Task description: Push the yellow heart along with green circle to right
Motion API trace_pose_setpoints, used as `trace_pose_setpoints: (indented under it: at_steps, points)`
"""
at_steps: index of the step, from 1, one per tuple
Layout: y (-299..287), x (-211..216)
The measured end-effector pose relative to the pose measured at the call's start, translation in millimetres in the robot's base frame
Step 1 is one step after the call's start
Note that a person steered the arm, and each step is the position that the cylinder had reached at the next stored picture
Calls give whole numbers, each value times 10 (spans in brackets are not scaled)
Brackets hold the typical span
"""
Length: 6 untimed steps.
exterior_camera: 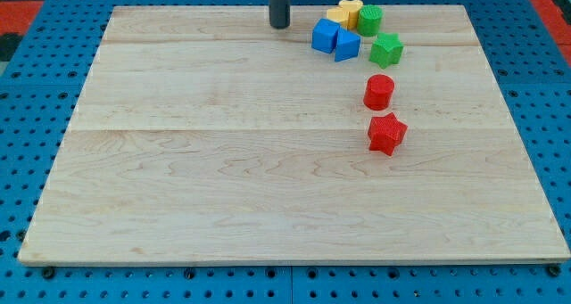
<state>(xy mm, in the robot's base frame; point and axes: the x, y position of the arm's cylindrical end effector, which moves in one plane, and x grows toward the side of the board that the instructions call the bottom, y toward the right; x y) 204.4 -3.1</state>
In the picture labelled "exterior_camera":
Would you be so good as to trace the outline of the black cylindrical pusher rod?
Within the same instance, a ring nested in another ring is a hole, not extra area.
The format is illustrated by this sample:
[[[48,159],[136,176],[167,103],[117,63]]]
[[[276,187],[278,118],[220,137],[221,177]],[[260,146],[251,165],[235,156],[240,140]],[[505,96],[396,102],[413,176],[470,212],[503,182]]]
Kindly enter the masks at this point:
[[[291,0],[269,0],[269,25],[274,29],[286,29],[290,25]]]

